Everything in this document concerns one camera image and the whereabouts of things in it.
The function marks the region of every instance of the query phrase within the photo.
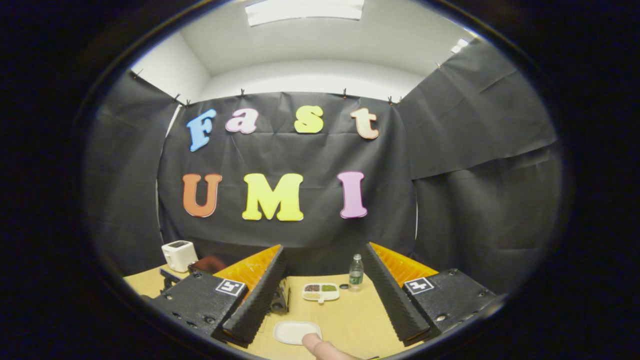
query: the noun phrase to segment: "black curtain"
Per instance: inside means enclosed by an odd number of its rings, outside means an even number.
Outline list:
[[[324,127],[315,134],[297,133],[296,111],[304,105],[323,109]],[[259,112],[256,130],[225,129],[234,111]],[[369,140],[356,131],[352,111],[367,108],[377,116],[371,127],[380,132]],[[187,123],[210,109],[209,143],[190,151]],[[345,274],[353,254],[367,241],[408,254],[415,239],[415,191],[405,151],[406,131],[396,107],[385,101],[320,93],[250,94],[204,101],[181,109],[164,146],[158,175],[162,232],[165,241],[193,241],[198,257],[215,255],[227,264],[264,247],[282,244],[289,269],[296,275]],[[340,216],[343,187],[337,175],[357,171],[362,180],[361,218]],[[197,203],[205,204],[207,174],[223,177],[215,212],[191,216],[182,205],[185,174],[202,177]],[[244,176],[261,173],[272,189],[284,174],[303,176],[297,222],[245,220],[248,185]]]
[[[83,163],[86,219],[96,251],[124,275],[162,265],[156,178],[177,103],[131,74],[92,121]]]
[[[413,256],[511,291],[545,250],[562,163],[540,97],[475,39],[398,106],[418,198]]]

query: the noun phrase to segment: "white tray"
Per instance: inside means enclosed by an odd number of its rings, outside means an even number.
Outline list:
[[[318,285],[319,291],[305,291],[307,286],[309,285]],[[335,291],[322,291],[323,285],[331,285],[335,288]],[[340,297],[340,291],[338,291],[338,286],[336,284],[332,284],[329,282],[312,282],[310,284],[305,284],[302,287],[302,298],[305,300],[317,301],[322,304],[325,300],[335,300]]]
[[[311,332],[322,339],[320,326],[312,322],[279,322],[273,328],[273,337],[281,343],[302,345],[302,337]]]

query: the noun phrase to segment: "plastic bottle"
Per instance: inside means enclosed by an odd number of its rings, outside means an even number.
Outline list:
[[[360,291],[360,284],[364,277],[364,265],[362,264],[362,256],[355,254],[351,266],[349,266],[349,290]]]

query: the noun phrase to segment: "foam letter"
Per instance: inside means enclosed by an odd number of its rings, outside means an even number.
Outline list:
[[[238,109],[234,111],[234,117],[227,121],[225,128],[232,133],[242,132],[250,134],[255,131],[255,121],[258,119],[258,111],[255,109]]]
[[[242,218],[260,220],[262,218],[262,213],[258,211],[258,203],[260,203],[264,216],[269,220],[273,218],[278,204],[280,204],[278,220],[302,220],[303,213],[300,211],[298,201],[302,175],[284,174],[273,191],[262,174],[248,174],[244,177],[244,181],[249,184],[249,189],[246,197],[246,211],[242,213]]]
[[[299,133],[315,134],[322,130],[324,122],[320,117],[323,111],[320,106],[304,105],[296,111],[297,121],[293,123],[296,131]]]
[[[204,181],[207,182],[207,202],[204,206],[200,206],[196,203],[196,187],[200,182],[200,175],[186,174],[182,177],[182,181],[184,181],[182,205],[192,217],[205,218],[216,211],[218,183],[222,181],[222,176],[218,174],[209,174],[204,177]]]
[[[351,113],[351,117],[356,118],[356,129],[363,138],[375,139],[380,135],[378,130],[371,129],[371,121],[376,121],[377,118],[374,114],[369,113],[369,109],[357,109]]]
[[[340,212],[343,218],[361,218],[367,214],[367,209],[362,207],[362,193],[360,191],[360,181],[364,179],[364,174],[356,171],[341,172],[338,179],[342,181],[342,191],[344,194],[344,209]]]
[[[187,123],[187,127],[191,131],[191,151],[196,151],[207,145],[209,137],[205,136],[203,132],[207,134],[211,132],[211,119],[214,117],[216,117],[216,110],[210,109]]]

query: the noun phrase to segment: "tabletop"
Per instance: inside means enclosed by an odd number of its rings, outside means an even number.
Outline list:
[[[163,287],[160,268],[177,277],[185,277],[188,274],[175,272],[167,265],[163,265],[124,279],[138,294],[156,297]],[[287,278],[291,289],[289,312],[267,314],[253,343],[249,344],[248,348],[233,344],[229,346],[267,359],[315,359],[304,346],[288,345],[274,338],[273,329],[278,322],[282,321],[315,323],[320,326],[323,340],[361,359],[390,356],[421,344],[418,342],[405,347],[402,341],[398,340],[378,292],[366,274],[358,292],[339,289],[340,297],[336,300],[326,300],[324,304],[302,298],[302,289],[308,283],[329,282],[340,285],[346,284],[348,278],[348,274],[289,276]]]

